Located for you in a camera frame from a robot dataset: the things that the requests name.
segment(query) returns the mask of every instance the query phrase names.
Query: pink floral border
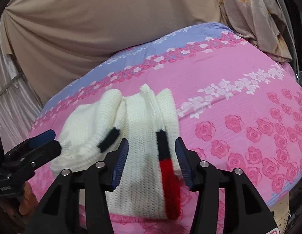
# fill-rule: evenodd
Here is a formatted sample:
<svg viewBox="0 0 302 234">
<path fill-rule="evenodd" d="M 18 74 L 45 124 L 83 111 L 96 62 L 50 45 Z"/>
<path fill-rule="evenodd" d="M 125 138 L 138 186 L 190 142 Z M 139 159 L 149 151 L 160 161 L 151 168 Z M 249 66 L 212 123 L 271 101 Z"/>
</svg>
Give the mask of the pink floral border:
<svg viewBox="0 0 302 234">
<path fill-rule="evenodd" d="M 205 38 L 205 41 L 202 42 L 188 42 L 183 48 L 169 48 L 161 55 L 151 55 L 147 57 L 143 63 L 125 67 L 124 70 L 117 73 L 110 73 L 104 79 L 92 82 L 89 86 L 80 88 L 73 96 L 69 95 L 64 100 L 59 101 L 55 107 L 36 119 L 32 130 L 38 126 L 42 126 L 43 123 L 49 122 L 50 119 L 54 119 L 57 113 L 65 111 L 69 105 L 76 104 L 78 100 L 95 95 L 101 89 L 108 90 L 112 88 L 114 83 L 121 83 L 125 80 L 130 80 L 133 77 L 139 77 L 150 68 L 161 69 L 164 67 L 164 64 L 194 57 L 197 52 L 209 53 L 212 52 L 213 49 L 235 47 L 238 43 L 247 44 L 244 39 L 234 33 L 223 31 L 221 38 L 214 39 L 212 37 L 207 37 Z"/>
</svg>

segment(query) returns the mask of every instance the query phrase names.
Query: curtain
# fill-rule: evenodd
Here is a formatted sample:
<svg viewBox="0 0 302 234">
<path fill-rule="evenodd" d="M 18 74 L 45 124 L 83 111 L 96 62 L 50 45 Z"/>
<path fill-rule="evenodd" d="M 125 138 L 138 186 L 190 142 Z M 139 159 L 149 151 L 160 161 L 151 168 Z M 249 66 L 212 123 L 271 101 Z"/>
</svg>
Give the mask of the curtain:
<svg viewBox="0 0 302 234">
<path fill-rule="evenodd" d="M 43 103 L 122 49 L 225 22 L 217 0 L 11 0 L 2 43 Z"/>
<path fill-rule="evenodd" d="M 0 43 L 0 135 L 5 152 L 28 138 L 41 110 L 39 98 Z"/>
</svg>

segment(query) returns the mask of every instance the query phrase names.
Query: black stripe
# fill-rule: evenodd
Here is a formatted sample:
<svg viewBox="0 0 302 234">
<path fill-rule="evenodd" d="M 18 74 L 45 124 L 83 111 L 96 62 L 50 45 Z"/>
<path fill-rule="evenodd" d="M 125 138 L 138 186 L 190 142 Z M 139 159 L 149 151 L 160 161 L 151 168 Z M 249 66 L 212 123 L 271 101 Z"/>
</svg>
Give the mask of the black stripe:
<svg viewBox="0 0 302 234">
<path fill-rule="evenodd" d="M 166 132 L 163 130 L 156 132 L 156 139 L 158 141 L 158 160 L 171 159 Z"/>
<path fill-rule="evenodd" d="M 101 153 L 105 152 L 119 137 L 120 130 L 117 128 L 113 128 L 105 139 L 97 145 L 97 147 L 101 150 Z"/>
</svg>

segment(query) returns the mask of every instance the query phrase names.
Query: white knitted sweater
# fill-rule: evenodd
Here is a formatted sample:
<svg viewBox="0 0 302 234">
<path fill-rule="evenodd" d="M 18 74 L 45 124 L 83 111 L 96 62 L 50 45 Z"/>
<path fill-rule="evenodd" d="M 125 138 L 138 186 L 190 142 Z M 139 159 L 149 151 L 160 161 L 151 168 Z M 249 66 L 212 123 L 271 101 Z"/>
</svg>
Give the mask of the white knitted sweater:
<svg viewBox="0 0 302 234">
<path fill-rule="evenodd" d="M 121 136 L 101 154 L 97 145 L 113 127 L 121 130 Z M 106 192 L 109 212 L 164 219 L 156 138 L 160 129 L 167 133 L 174 172 L 181 175 L 174 147 L 179 126 L 170 90 L 164 89 L 155 96 L 145 84 L 138 94 L 129 97 L 123 97 L 119 90 L 109 90 L 100 101 L 80 105 L 68 117 L 59 137 L 62 153 L 51 162 L 51 170 L 56 175 L 65 168 L 73 172 L 85 170 L 116 150 L 121 139 L 126 138 L 129 153 L 120 185 L 113 193 Z M 83 191 L 80 203 L 84 204 Z"/>
</svg>

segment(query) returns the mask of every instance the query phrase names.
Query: brown fabric backdrop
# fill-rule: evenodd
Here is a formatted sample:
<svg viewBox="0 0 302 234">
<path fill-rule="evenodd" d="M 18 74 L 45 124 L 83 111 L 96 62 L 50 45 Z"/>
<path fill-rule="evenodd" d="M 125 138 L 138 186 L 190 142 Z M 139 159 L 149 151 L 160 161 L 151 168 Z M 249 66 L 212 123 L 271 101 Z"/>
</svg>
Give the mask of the brown fabric backdrop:
<svg viewBox="0 0 302 234">
<path fill-rule="evenodd" d="M 221 21 L 217 0 L 11 0 L 1 34 L 46 103 L 114 52 Z"/>
</svg>

